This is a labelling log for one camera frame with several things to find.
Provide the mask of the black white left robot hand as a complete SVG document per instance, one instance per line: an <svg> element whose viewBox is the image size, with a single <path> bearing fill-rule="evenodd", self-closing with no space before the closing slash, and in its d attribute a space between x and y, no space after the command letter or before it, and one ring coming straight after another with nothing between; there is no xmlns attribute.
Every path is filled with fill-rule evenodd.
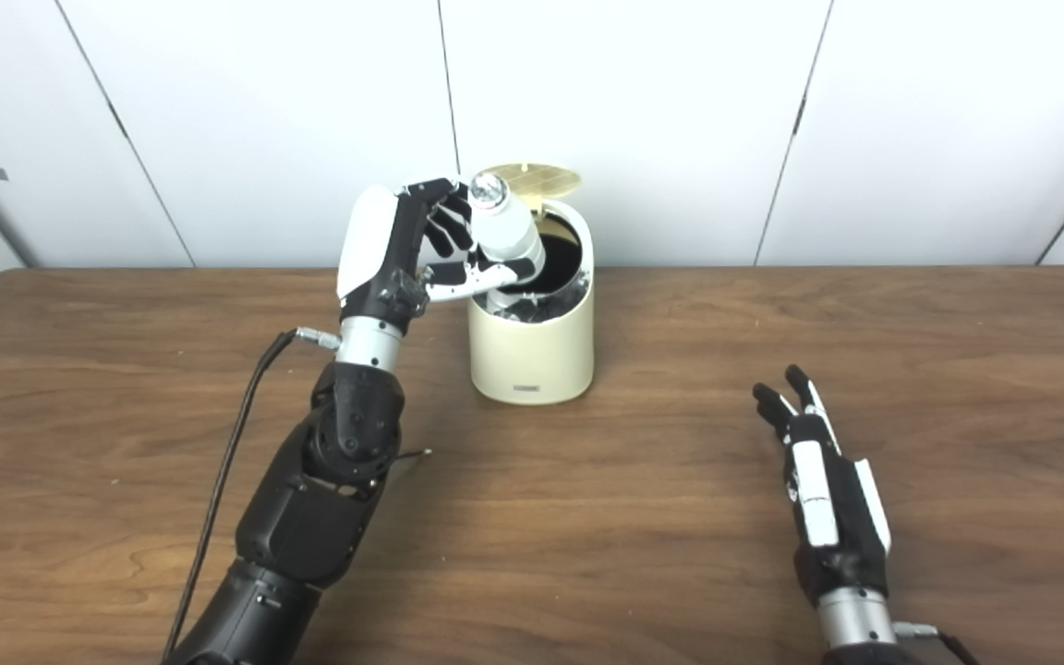
<svg viewBox="0 0 1064 665"><path fill-rule="evenodd" d="M430 303L536 281L546 260L535 216L497 174L372 186L343 244L340 316L405 330Z"/></svg>

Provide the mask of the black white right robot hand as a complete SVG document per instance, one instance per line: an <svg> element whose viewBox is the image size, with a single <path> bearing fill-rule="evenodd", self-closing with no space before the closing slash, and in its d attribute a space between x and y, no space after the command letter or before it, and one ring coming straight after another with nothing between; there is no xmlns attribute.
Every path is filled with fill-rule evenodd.
<svg viewBox="0 0 1064 665"><path fill-rule="evenodd" d="M795 577L811 603L832 592L890 595L887 515L865 459L850 459L814 380L789 365L785 379L798 397L757 383L757 413L774 428L782 449L782 484L792 502L799 544Z"/></svg>

